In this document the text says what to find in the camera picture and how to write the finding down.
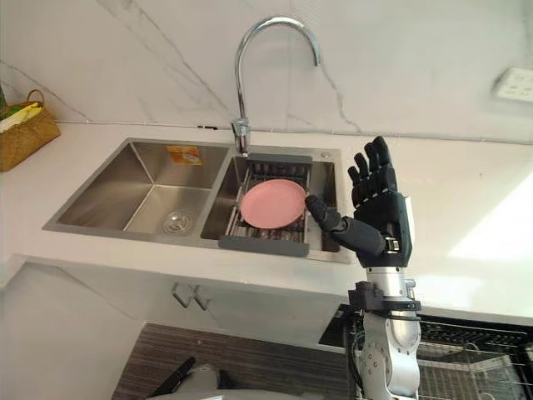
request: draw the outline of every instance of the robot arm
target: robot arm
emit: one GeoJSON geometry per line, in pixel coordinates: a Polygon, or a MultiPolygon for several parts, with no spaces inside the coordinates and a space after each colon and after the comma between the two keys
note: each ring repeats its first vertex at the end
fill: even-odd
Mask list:
{"type": "Polygon", "coordinates": [[[408,208],[397,191],[385,140],[377,137],[365,152],[369,163],[359,152],[357,168],[348,169],[354,218],[341,217],[316,196],[309,196],[306,205],[321,229],[356,252],[366,269],[366,281],[349,292],[354,313],[363,315],[365,344],[356,367],[364,395],[373,400],[417,399],[421,329],[416,311],[421,305],[413,294],[415,281],[403,273],[412,247],[408,208]]]}

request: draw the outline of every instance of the floor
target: floor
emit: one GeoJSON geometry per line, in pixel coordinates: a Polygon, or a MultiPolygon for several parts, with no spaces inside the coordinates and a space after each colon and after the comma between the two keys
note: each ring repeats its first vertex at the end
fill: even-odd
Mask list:
{"type": "Polygon", "coordinates": [[[346,399],[344,354],[147,324],[114,400],[145,399],[187,358],[228,371],[239,388],[346,399]]]}

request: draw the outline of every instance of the faucet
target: faucet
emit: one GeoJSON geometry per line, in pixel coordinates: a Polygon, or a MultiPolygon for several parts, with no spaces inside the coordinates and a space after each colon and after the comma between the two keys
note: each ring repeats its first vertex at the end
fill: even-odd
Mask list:
{"type": "Polygon", "coordinates": [[[248,145],[250,142],[250,123],[247,118],[247,110],[244,107],[244,97],[242,95],[242,55],[247,49],[250,41],[261,31],[274,25],[283,25],[289,28],[296,29],[301,33],[309,42],[313,51],[315,66],[320,63],[320,50],[318,48],[318,42],[315,35],[309,30],[303,23],[292,19],[290,17],[269,17],[264,19],[255,25],[253,25],[248,32],[242,37],[239,47],[237,49],[237,55],[235,56],[235,79],[237,80],[237,96],[239,98],[239,110],[241,112],[240,118],[235,118],[232,121],[233,134],[235,135],[235,144],[237,150],[242,156],[248,155],[248,145]]]}

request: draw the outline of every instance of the white cabinet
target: white cabinet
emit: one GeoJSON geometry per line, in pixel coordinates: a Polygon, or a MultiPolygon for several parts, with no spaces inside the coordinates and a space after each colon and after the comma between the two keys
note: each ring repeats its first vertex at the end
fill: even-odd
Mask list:
{"type": "Polygon", "coordinates": [[[131,318],[315,347],[346,298],[257,287],[218,287],[153,272],[70,267],[67,273],[131,318]]]}
{"type": "Polygon", "coordinates": [[[271,342],[314,347],[343,297],[308,292],[276,294],[201,285],[202,299],[220,328],[271,342]]]}
{"type": "MultiPolygon", "coordinates": [[[[184,308],[172,296],[178,277],[96,266],[64,270],[130,318],[181,328],[217,328],[209,312],[204,312],[196,302],[191,301],[184,308]]],[[[177,295],[187,300],[192,289],[188,284],[179,284],[177,295]]]]}
{"type": "Polygon", "coordinates": [[[0,398],[111,398],[142,329],[56,267],[0,291],[0,398]]]}

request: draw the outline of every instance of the dishwasher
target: dishwasher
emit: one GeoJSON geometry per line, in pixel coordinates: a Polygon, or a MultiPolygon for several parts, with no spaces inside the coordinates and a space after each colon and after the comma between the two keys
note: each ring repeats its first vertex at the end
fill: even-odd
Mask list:
{"type": "MultiPolygon", "coordinates": [[[[361,369],[365,340],[362,317],[349,314],[349,306],[341,305],[320,343],[343,348],[342,326],[350,318],[348,347],[361,369]]],[[[416,358],[420,400],[533,400],[533,327],[419,317],[421,343],[416,358]]],[[[351,398],[370,400],[361,395],[348,374],[351,398]]]]}

